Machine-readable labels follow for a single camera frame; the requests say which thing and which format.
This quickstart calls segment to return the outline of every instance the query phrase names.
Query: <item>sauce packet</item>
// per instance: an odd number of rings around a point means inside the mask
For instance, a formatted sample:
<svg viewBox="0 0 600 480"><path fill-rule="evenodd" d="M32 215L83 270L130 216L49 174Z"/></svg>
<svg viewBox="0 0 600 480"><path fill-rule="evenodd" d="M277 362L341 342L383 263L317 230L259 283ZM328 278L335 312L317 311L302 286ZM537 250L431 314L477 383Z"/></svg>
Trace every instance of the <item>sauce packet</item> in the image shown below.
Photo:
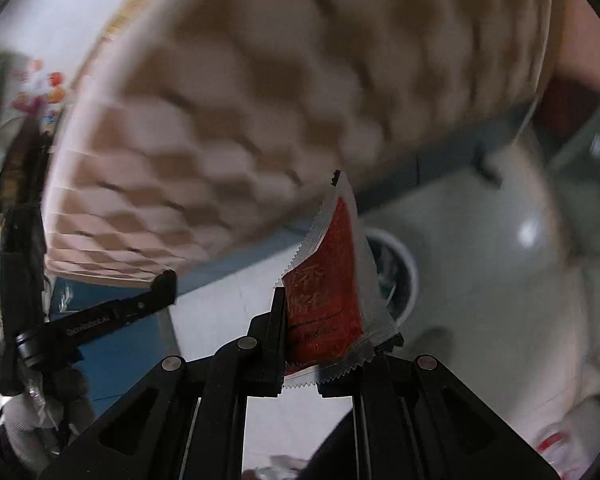
<svg viewBox="0 0 600 480"><path fill-rule="evenodd" d="M402 341L344 172L278 286L286 295L287 387L332 380Z"/></svg>

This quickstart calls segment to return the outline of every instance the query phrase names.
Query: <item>gloved hand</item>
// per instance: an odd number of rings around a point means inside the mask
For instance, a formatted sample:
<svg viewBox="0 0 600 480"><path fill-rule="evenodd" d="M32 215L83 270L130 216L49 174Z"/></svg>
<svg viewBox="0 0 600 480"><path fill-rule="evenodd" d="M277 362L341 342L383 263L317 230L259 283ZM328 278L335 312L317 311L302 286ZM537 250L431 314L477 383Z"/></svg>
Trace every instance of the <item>gloved hand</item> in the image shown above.
<svg viewBox="0 0 600 480"><path fill-rule="evenodd" d="M65 368L45 379L44 413L28 392L12 397L4 405L4 429L14 454L34 476L61 451L59 437L68 431L71 442L94 420L86 377L75 368Z"/></svg>

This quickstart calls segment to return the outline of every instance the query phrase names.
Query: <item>tile floor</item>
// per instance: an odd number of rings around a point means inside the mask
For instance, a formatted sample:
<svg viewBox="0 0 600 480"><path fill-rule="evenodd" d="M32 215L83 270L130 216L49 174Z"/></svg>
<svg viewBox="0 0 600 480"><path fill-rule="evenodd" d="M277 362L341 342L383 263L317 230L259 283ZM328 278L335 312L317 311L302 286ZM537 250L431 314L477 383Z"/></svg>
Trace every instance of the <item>tile floor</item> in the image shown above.
<svg viewBox="0 0 600 480"><path fill-rule="evenodd" d="M526 151L514 144L490 163L504 178L499 190L462 170L364 221L399 236L420 269L420 296L396 354L437 355L531 441L578 395L582 277L564 263L559 216ZM183 356L201 358L244 334L251 317L269 309L295 250L180 297L171 316ZM250 400L245 467L268 465L276 454L309 458L349 408L349 399L321 399L314 388Z"/></svg>

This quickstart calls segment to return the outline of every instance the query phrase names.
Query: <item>silver screw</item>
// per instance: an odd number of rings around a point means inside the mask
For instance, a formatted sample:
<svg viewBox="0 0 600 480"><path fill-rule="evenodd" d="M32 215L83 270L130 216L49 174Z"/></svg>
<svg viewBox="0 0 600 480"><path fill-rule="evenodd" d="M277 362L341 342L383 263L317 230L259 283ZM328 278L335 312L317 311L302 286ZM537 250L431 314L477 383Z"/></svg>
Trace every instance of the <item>silver screw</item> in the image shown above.
<svg viewBox="0 0 600 480"><path fill-rule="evenodd" d="M438 361L430 355L421 355L418 357L418 366L423 370L435 370L438 366Z"/></svg>
<svg viewBox="0 0 600 480"><path fill-rule="evenodd" d="M179 357L175 357L175 356L167 357L164 361L162 361L162 369L166 370L168 372L174 372L178 368L180 368L181 364L182 364L182 361L180 360Z"/></svg>
<svg viewBox="0 0 600 480"><path fill-rule="evenodd" d="M246 335L246 336L238 339L238 348L240 350L251 350L253 348L256 348L257 345L258 345L258 340L249 335Z"/></svg>

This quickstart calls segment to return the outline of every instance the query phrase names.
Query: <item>checkered surface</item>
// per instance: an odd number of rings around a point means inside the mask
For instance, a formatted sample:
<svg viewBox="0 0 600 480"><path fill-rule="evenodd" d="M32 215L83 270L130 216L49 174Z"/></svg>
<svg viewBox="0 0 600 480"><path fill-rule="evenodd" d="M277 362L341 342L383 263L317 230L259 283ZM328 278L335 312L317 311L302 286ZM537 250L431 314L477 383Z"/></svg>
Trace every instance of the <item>checkered surface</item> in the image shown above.
<svg viewBox="0 0 600 480"><path fill-rule="evenodd" d="M155 0L56 147L48 269L141 284L229 252L535 91L550 0Z"/></svg>

